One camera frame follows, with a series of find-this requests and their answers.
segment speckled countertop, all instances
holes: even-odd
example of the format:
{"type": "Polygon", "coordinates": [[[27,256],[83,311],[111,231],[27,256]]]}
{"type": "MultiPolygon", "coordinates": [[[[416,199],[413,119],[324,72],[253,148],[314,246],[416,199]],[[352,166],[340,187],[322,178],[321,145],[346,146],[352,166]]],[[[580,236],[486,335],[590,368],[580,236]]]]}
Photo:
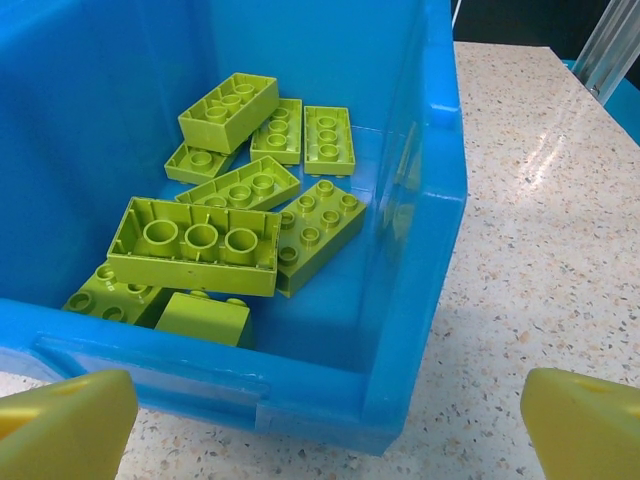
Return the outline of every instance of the speckled countertop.
{"type": "Polygon", "coordinates": [[[143,409],[119,479],[540,479],[530,369],[640,385],[640,148],[549,49],[456,54],[470,196],[399,440],[373,458],[143,409]]]}

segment toy brick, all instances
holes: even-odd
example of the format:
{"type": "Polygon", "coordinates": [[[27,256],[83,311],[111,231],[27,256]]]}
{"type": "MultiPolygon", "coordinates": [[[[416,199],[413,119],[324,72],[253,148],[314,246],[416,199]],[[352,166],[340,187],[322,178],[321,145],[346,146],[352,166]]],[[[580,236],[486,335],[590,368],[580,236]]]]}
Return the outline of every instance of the toy brick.
{"type": "Polygon", "coordinates": [[[302,100],[281,98],[278,108],[251,138],[251,161],[270,155],[283,165],[298,165],[301,152],[302,100]]]}
{"type": "Polygon", "coordinates": [[[272,77],[234,73],[178,117],[187,145],[230,154],[277,108],[272,77]]]}
{"type": "Polygon", "coordinates": [[[253,348],[249,307],[236,298],[219,302],[204,292],[174,293],[156,330],[231,347],[253,348]]]}
{"type": "Polygon", "coordinates": [[[282,210],[277,289],[293,296],[364,225],[366,206],[321,180],[282,210]]]}
{"type": "Polygon", "coordinates": [[[280,215],[133,197],[107,257],[119,279],[273,296],[280,215]]]}
{"type": "Polygon", "coordinates": [[[153,328],[173,290],[120,281],[107,262],[62,307],[114,322],[153,328]]]}
{"type": "Polygon", "coordinates": [[[272,157],[232,170],[176,197],[181,203],[268,211],[294,197],[300,180],[272,157]]]}
{"type": "Polygon", "coordinates": [[[349,110],[304,107],[304,173],[353,175],[356,156],[349,110]]]}
{"type": "Polygon", "coordinates": [[[164,164],[164,170],[171,180],[200,185],[225,173],[239,151],[240,147],[231,155],[225,155],[183,143],[164,164]]]}

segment yellow plastic object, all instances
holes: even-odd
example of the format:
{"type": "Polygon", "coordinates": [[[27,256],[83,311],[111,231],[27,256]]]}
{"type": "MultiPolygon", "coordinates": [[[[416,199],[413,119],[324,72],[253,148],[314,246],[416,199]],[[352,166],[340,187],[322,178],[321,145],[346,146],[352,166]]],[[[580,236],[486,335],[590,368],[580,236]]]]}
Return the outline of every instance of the yellow plastic object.
{"type": "Polygon", "coordinates": [[[349,110],[304,107],[304,173],[353,175],[356,156],[349,110]]]}
{"type": "Polygon", "coordinates": [[[1,398],[0,478],[112,480],[137,413],[124,370],[1,398]]]}
{"type": "Polygon", "coordinates": [[[171,180],[200,185],[225,173],[239,152],[240,147],[231,155],[224,155],[183,143],[164,164],[164,170],[171,180]]]}
{"type": "Polygon", "coordinates": [[[204,292],[174,293],[156,330],[231,347],[253,348],[249,307],[237,298],[219,302],[204,292]]]}
{"type": "Polygon", "coordinates": [[[300,180],[272,157],[243,165],[176,196],[181,203],[269,211],[296,196],[300,180]]]}
{"type": "Polygon", "coordinates": [[[119,282],[113,268],[106,262],[96,269],[62,309],[153,328],[172,293],[173,290],[168,288],[119,282]]]}
{"type": "Polygon", "coordinates": [[[133,197],[107,258],[125,282],[271,297],[277,213],[133,197]]]}
{"type": "Polygon", "coordinates": [[[302,100],[281,98],[278,108],[251,137],[251,161],[270,155],[282,165],[298,165],[302,151],[302,100]]]}
{"type": "Polygon", "coordinates": [[[521,410],[547,480],[640,478],[640,389],[534,369],[521,410]]]}
{"type": "Polygon", "coordinates": [[[278,81],[234,73],[178,117],[184,142],[230,154],[277,108],[278,81]]]}
{"type": "Polygon", "coordinates": [[[320,180],[282,210],[276,288],[293,296],[364,225],[366,205],[320,180]]]}

